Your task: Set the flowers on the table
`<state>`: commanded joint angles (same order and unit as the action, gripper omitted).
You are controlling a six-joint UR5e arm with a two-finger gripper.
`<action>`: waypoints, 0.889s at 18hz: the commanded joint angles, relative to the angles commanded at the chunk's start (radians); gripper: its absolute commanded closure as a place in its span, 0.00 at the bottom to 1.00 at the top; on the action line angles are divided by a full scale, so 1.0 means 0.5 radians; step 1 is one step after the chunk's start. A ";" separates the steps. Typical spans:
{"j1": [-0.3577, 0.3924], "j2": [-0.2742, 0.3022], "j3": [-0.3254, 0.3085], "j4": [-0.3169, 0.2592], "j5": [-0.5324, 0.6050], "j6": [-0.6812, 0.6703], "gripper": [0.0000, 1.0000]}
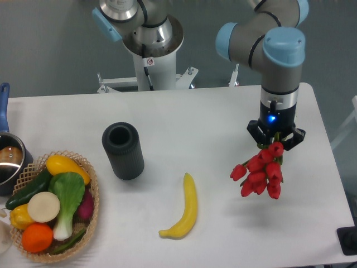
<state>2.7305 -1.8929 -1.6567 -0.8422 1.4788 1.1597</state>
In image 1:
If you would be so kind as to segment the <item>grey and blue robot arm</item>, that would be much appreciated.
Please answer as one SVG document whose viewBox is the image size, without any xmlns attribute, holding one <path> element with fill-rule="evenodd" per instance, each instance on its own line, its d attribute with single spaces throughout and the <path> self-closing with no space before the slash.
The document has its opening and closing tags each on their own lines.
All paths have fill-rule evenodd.
<svg viewBox="0 0 357 268">
<path fill-rule="evenodd" d="M 305 60 L 304 34 L 298 29 L 308 14 L 307 1 L 261 1 L 246 24 L 226 23 L 219 30 L 216 52 L 262 76 L 260 115 L 248 132 L 259 145 L 278 139 L 285 150 L 301 143 L 305 132 L 295 125 L 295 111 Z M 184 40 L 166 1 L 100 1 L 92 17 L 114 42 L 132 54 L 140 91 L 187 86 L 176 72 L 176 53 Z"/>
</svg>

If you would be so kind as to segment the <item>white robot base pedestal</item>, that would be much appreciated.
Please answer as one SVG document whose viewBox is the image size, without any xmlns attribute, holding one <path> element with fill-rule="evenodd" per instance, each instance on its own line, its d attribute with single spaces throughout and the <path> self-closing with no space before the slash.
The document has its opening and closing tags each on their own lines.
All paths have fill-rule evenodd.
<svg viewBox="0 0 357 268">
<path fill-rule="evenodd" d="M 192 89 L 193 80 L 199 70 L 189 66 L 179 74 L 176 70 L 176 55 L 184 41 L 184 31 L 180 22 L 168 15 L 165 22 L 157 27 L 139 26 L 121 37 L 117 29 L 95 9 L 93 17 L 100 29 L 112 41 L 122 41 L 132 55 L 136 76 L 129 78 L 99 80 L 99 93 L 111 93 L 115 88 L 134 87 L 139 91 Z"/>
</svg>

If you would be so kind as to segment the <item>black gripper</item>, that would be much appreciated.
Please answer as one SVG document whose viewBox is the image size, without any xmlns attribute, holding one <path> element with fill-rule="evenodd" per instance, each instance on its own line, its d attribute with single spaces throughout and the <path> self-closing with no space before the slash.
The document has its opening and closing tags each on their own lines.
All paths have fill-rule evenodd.
<svg viewBox="0 0 357 268">
<path fill-rule="evenodd" d="M 261 94 L 259 120 L 251 120 L 247 125 L 255 142 L 270 145 L 274 135 L 280 132 L 286 151 L 300 144 L 306 131 L 295 128 L 296 104 L 297 94 Z"/>
</svg>

